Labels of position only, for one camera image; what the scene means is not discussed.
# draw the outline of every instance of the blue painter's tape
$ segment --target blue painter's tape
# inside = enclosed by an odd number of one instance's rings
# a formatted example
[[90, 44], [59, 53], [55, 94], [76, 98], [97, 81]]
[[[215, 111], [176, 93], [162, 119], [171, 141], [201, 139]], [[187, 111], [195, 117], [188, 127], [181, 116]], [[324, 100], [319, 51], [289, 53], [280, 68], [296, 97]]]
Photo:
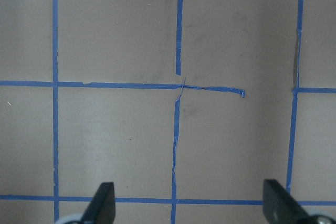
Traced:
[[261, 200], [229, 200], [229, 199], [179, 199], [178, 204], [190, 205], [252, 205], [261, 206]]
[[298, 3], [298, 23], [297, 23], [297, 29], [302, 30], [302, 23], [303, 23], [303, 1], [299, 0]]
[[298, 45], [297, 45], [297, 82], [296, 87], [300, 87], [300, 58], [301, 58], [301, 42], [302, 42], [302, 22], [303, 22], [303, 1], [298, 1], [298, 20], [297, 20], [297, 34], [298, 34]]
[[181, 75], [182, 13], [183, 13], [183, 0], [177, 0], [176, 74], [179, 76]]
[[53, 107], [53, 148], [54, 148], [54, 221], [59, 218], [59, 185], [58, 185], [58, 0], [52, 0], [52, 75], [53, 75], [53, 95], [52, 95], [52, 107]]
[[116, 198], [119, 203], [147, 203], [147, 204], [171, 204], [171, 199], [153, 199], [153, 198]]
[[52, 87], [48, 81], [0, 81], [0, 86]]
[[175, 101], [175, 112], [174, 112], [174, 142], [173, 142], [173, 168], [172, 168], [172, 211], [171, 211], [171, 218], [170, 223], [175, 224], [176, 222], [176, 203], [177, 203], [177, 185], [176, 185], [176, 152], [177, 152], [177, 144], [180, 134], [180, 108], [181, 108], [181, 97], [183, 94], [183, 89], [185, 87], [185, 80], [184, 77], [182, 88], [180, 91], [180, 95], [177, 97]]
[[297, 70], [296, 70], [297, 82], [296, 82], [296, 88], [293, 90], [292, 115], [291, 115], [291, 123], [290, 123], [289, 150], [288, 150], [287, 179], [286, 179], [286, 190], [289, 193], [291, 190], [291, 181], [292, 181], [296, 118], [297, 118], [297, 107], [298, 107], [298, 91], [300, 87], [302, 21], [303, 21], [303, 0], [298, 0], [298, 20], [297, 20], [297, 33], [298, 33], [297, 50], [298, 51], [297, 51]]
[[3, 200], [43, 200], [54, 201], [53, 196], [30, 196], [30, 195], [0, 195]]
[[78, 88], [113, 88], [113, 89], [178, 89], [180, 84], [145, 84], [145, 83], [107, 83], [107, 82], [59, 82], [59, 87]]
[[331, 88], [299, 88], [299, 93], [327, 93], [327, 94], [335, 94], [336, 89]]
[[[90, 202], [92, 197], [59, 197], [59, 201]], [[152, 204], [171, 204], [171, 199], [155, 198], [115, 198], [118, 203], [152, 203]]]
[[292, 116], [291, 116], [291, 123], [290, 123], [287, 179], [286, 179], [286, 190], [289, 193], [291, 190], [291, 181], [292, 181], [297, 110], [298, 110], [298, 90], [294, 89], [293, 90], [293, 102], [292, 102]]
[[241, 97], [245, 97], [245, 90], [244, 89], [236, 89], [230, 87], [198, 87], [198, 86], [191, 86], [185, 85], [186, 89], [196, 89], [196, 90], [209, 90], [209, 91], [218, 91], [218, 92], [231, 92], [235, 94], [240, 94]]
[[[37, 200], [54, 201], [53, 196], [33, 195], [0, 195], [0, 200]], [[59, 197], [59, 201], [90, 202], [92, 197]], [[156, 198], [116, 198], [119, 203], [148, 203], [148, 204], [171, 204], [171, 199]], [[261, 206], [261, 200], [227, 200], [227, 199], [177, 199], [176, 204], [187, 205], [250, 205]], [[336, 201], [299, 201], [302, 206], [336, 206]]]
[[82, 82], [59, 82], [59, 87], [77, 87], [77, 88], [113, 88], [113, 89], [195, 89], [209, 90], [218, 92], [231, 92], [240, 94], [245, 97], [244, 89], [230, 87], [199, 87], [184, 84], [145, 84], [145, 83], [106, 83], [106, 82], [91, 82], [84, 84]]
[[302, 206], [336, 206], [336, 201], [299, 201]]

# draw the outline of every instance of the grid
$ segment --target grid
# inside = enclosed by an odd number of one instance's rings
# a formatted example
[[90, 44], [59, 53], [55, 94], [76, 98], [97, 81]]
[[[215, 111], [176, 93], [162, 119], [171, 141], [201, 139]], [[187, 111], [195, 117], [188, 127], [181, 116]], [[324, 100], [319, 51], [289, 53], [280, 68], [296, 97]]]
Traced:
[[[182, 49], [182, 7], [183, 0], [177, 0], [177, 27], [176, 27], [176, 74], [181, 75], [181, 49]], [[176, 219], [176, 205], [177, 204], [208, 204], [208, 205], [262, 205], [260, 200], [215, 200], [215, 199], [178, 199], [177, 198], [177, 185], [175, 178], [176, 168], [176, 152], [179, 139], [180, 127], [180, 106], [181, 96], [183, 89], [195, 90], [208, 90], [217, 92], [232, 92], [245, 96], [245, 90], [230, 88], [230, 87], [198, 87], [181, 84], [144, 84], [144, 83], [101, 83], [93, 82], [84, 84], [81, 82], [59, 82], [58, 81], [58, 62], [57, 62], [57, 48], [58, 48], [58, 0], [53, 0], [52, 4], [53, 21], [52, 21], [52, 82], [39, 82], [39, 81], [0, 81], [0, 86], [28, 86], [28, 87], [52, 87], [53, 88], [53, 151], [54, 151], [54, 195], [53, 196], [24, 196], [24, 195], [0, 195], [0, 199], [6, 200], [44, 200], [54, 202], [54, 220], [59, 218], [59, 202], [60, 201], [90, 201], [91, 197], [62, 197], [59, 196], [59, 181], [58, 181], [58, 88], [59, 87], [73, 87], [73, 88], [114, 88], [114, 89], [164, 89], [175, 90], [181, 89], [180, 95], [175, 102], [174, 111], [174, 141], [172, 151], [172, 195], [170, 199], [160, 198], [117, 198], [116, 202], [132, 202], [132, 203], [151, 203], [151, 204], [170, 204], [172, 205], [171, 211], [171, 224], [175, 224]], [[304, 88], [300, 86], [300, 57], [301, 57], [301, 37], [302, 37], [302, 20], [303, 20], [303, 0], [298, 2], [298, 19], [297, 19], [297, 76], [296, 86], [293, 90], [292, 101], [292, 114], [291, 114], [291, 128], [290, 128], [290, 144], [288, 155], [288, 168], [287, 168], [287, 181], [286, 189], [291, 190], [292, 179], [292, 166], [295, 145], [295, 131], [296, 131], [296, 117], [298, 106], [298, 93], [336, 93], [333, 88]], [[302, 205], [312, 206], [336, 206], [336, 201], [301, 201]]]

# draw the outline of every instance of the torn tape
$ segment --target torn tape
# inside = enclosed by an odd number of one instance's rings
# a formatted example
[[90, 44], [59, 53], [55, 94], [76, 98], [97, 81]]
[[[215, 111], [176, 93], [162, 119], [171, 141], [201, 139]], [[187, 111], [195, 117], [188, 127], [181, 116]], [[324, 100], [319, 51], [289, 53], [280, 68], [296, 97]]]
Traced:
[[199, 87], [185, 84], [146, 84], [146, 83], [108, 83], [108, 82], [59, 82], [59, 87], [79, 87], [79, 88], [113, 88], [113, 89], [195, 89], [217, 92], [231, 92], [245, 97], [245, 90], [231, 87]]

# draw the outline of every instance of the white floor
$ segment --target white floor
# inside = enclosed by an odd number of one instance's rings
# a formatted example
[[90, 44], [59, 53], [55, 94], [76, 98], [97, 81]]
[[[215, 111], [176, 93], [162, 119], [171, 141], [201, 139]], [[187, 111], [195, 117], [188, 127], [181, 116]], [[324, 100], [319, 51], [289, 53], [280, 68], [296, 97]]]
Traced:
[[[0, 0], [0, 11], [1, 222], [53, 223], [53, 0]], [[304, 0], [301, 87], [336, 88], [335, 11], [335, 0]], [[176, 12], [177, 0], [58, 0], [60, 217], [88, 205], [65, 197], [92, 197], [103, 181], [118, 198], [172, 198], [180, 93], [65, 86], [186, 77], [246, 97], [183, 90], [177, 199], [247, 205], [177, 204], [174, 222], [171, 204], [119, 202], [115, 223], [266, 223], [252, 202], [264, 178], [286, 185], [298, 0], [183, 0], [181, 76]], [[336, 216], [335, 103], [335, 94], [299, 93], [290, 186], [306, 205], [331, 201], [311, 205]]]

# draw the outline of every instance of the gray surface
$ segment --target gray surface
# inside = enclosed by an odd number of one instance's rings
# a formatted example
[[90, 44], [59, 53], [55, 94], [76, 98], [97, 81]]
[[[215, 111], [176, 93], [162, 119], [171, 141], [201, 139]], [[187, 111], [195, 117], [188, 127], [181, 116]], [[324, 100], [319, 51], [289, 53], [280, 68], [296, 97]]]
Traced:
[[0, 0], [0, 80], [52, 80], [52, 6]]
[[178, 205], [176, 224], [266, 224], [261, 206]]
[[114, 181], [117, 197], [170, 198], [178, 92], [61, 88], [60, 194]]
[[51, 88], [0, 87], [0, 194], [53, 195]]
[[176, 0], [59, 0], [59, 79], [177, 82]]
[[[247, 95], [184, 90], [177, 197], [261, 200], [262, 179], [286, 180], [297, 0], [183, 4], [186, 83]], [[0, 80], [50, 81], [52, 0], [0, 6]], [[334, 0], [305, 0], [302, 86], [335, 87], [334, 8]], [[176, 0], [59, 0], [58, 32], [61, 81], [181, 82]], [[92, 197], [114, 180], [117, 197], [170, 198], [178, 94], [60, 88], [60, 195]], [[299, 94], [292, 181], [299, 200], [335, 199], [335, 99]], [[52, 88], [0, 87], [0, 195], [53, 195], [52, 101]], [[87, 204], [60, 202], [60, 215]], [[170, 211], [170, 204], [117, 204], [117, 223], [169, 223]], [[2, 200], [0, 216], [51, 223], [52, 202]], [[265, 223], [260, 206], [178, 205], [176, 216], [176, 224]]]
[[54, 223], [54, 203], [33, 200], [0, 200], [2, 224]]
[[[87, 204], [87, 202], [61, 202], [60, 216], [81, 213]], [[114, 224], [169, 224], [171, 205], [117, 203], [116, 211]]]
[[264, 178], [286, 180], [291, 95], [184, 90], [178, 198], [261, 200]]
[[304, 0], [301, 86], [336, 87], [336, 0]]
[[297, 0], [184, 0], [183, 7], [188, 84], [292, 87]]
[[298, 200], [336, 198], [336, 96], [300, 94], [292, 193]]

